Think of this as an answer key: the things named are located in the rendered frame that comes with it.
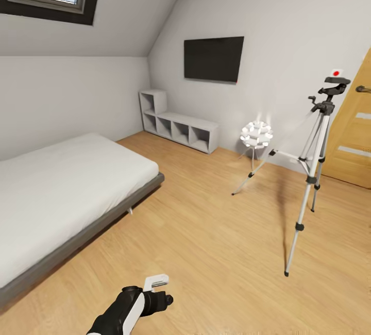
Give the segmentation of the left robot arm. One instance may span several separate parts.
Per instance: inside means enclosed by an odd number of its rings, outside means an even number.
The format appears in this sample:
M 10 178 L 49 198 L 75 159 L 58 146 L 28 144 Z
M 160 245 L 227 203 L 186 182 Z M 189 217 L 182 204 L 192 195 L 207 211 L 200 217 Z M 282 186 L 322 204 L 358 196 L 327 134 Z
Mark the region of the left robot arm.
M 160 274 L 145 279 L 144 288 L 122 288 L 116 300 L 99 315 L 86 335 L 130 335 L 140 317 L 165 311 L 174 302 L 165 291 L 155 292 L 154 287 L 170 282 L 168 275 Z

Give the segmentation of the camera tripod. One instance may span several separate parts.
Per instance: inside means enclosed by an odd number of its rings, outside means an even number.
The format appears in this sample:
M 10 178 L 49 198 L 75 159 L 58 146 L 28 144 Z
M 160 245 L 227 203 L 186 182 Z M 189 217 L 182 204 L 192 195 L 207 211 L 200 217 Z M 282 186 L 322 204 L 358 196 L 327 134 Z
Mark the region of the camera tripod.
M 303 197 L 303 201 L 302 201 L 302 205 L 301 205 L 301 209 L 300 209 L 300 215 L 299 215 L 299 218 L 298 218 L 298 222 L 296 222 L 296 224 L 295 224 L 296 231 L 295 231 L 295 235 L 294 235 L 294 240 L 293 240 L 293 244 L 292 244 L 292 247 L 291 247 L 291 251 L 290 251 L 289 259 L 288 259 L 288 262 L 287 262 L 287 266 L 286 266 L 286 269 L 284 271 L 284 275 L 286 277 L 288 277 L 288 274 L 289 274 L 289 267 L 290 267 L 290 263 L 291 263 L 291 260 L 292 260 L 294 248 L 295 248 L 295 245 L 296 245 L 298 233 L 299 233 L 300 230 L 303 231 L 303 229 L 305 227 L 301 223 L 301 221 L 302 221 L 302 218 L 303 218 L 303 213 L 305 212 L 305 208 L 306 208 L 306 204 L 307 204 L 311 184 L 315 184 L 314 200 L 313 200 L 313 206 L 312 206 L 312 209 L 311 209 L 312 212 L 315 212 L 314 208 L 315 208 L 316 195 L 317 195 L 317 191 L 320 189 L 319 181 L 320 181 L 320 176 L 321 176 L 321 172 L 322 172 L 322 166 L 323 166 L 323 163 L 325 161 L 325 151 L 326 151 L 326 146 L 327 146 L 329 129 L 330 129 L 330 125 L 331 125 L 332 114 L 333 114 L 333 110 L 335 108 L 335 104 L 333 104 L 333 102 L 331 100 L 332 100 L 334 95 L 343 94 L 346 90 L 347 85 L 351 83 L 351 80 L 346 79 L 344 77 L 342 78 L 341 76 L 331 75 L 330 77 L 327 77 L 325 79 L 325 82 L 326 83 L 339 83 L 339 85 L 337 87 L 334 87 L 334 88 L 328 88 L 328 89 L 322 88 L 318 91 L 318 94 L 324 93 L 324 94 L 328 95 L 327 100 L 322 102 L 322 103 L 315 104 L 314 102 L 315 102 L 316 97 L 315 96 L 309 96 L 308 97 L 308 99 L 313 100 L 312 104 L 314 104 L 315 106 L 298 123 L 298 125 L 285 137 L 285 139 L 275 149 L 272 149 L 272 151 L 269 153 L 269 156 L 256 168 L 256 170 L 253 171 L 253 173 L 249 173 L 248 178 L 247 178 L 247 180 L 249 178 L 252 178 L 254 173 L 275 153 L 279 153 L 281 155 L 284 155 L 284 156 L 287 156 L 287 157 L 292 158 L 294 160 L 297 160 L 297 162 L 300 163 L 303 166 L 303 168 L 306 171 L 306 174 L 308 175 L 307 187 L 306 187 L 305 195 Z M 309 136 L 309 139 L 308 139 L 308 141 L 305 145 L 305 148 L 304 148 L 301 156 L 297 157 L 297 156 L 288 154 L 286 152 L 280 151 L 279 148 L 287 141 L 287 139 L 317 109 L 320 109 L 319 116 L 318 116 L 318 118 L 316 120 L 316 123 L 315 123 L 315 125 L 314 125 L 314 127 L 311 131 L 311 134 Z M 308 153 L 308 151 L 309 151 L 309 149 L 310 149 L 310 147 L 311 147 L 311 145 L 312 145 L 312 143 L 315 139 L 315 136 L 316 136 L 319 128 L 320 128 L 320 131 L 319 131 L 319 135 L 318 135 L 318 139 L 317 139 L 317 144 L 316 144 L 314 156 L 307 157 L 307 153 Z M 312 161 L 311 167 L 309 167 L 309 165 L 307 164 L 308 161 Z

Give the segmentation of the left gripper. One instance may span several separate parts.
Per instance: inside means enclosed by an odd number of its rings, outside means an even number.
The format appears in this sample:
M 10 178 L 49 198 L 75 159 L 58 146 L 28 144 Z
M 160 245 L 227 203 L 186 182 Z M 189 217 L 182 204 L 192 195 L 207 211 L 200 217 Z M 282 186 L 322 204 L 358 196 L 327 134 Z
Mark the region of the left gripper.
M 149 309 L 144 316 L 150 316 L 155 312 L 165 311 L 167 306 L 174 302 L 171 295 L 166 295 L 165 291 L 160 292 L 146 292 L 149 296 Z M 142 316 L 142 317 L 144 317 Z

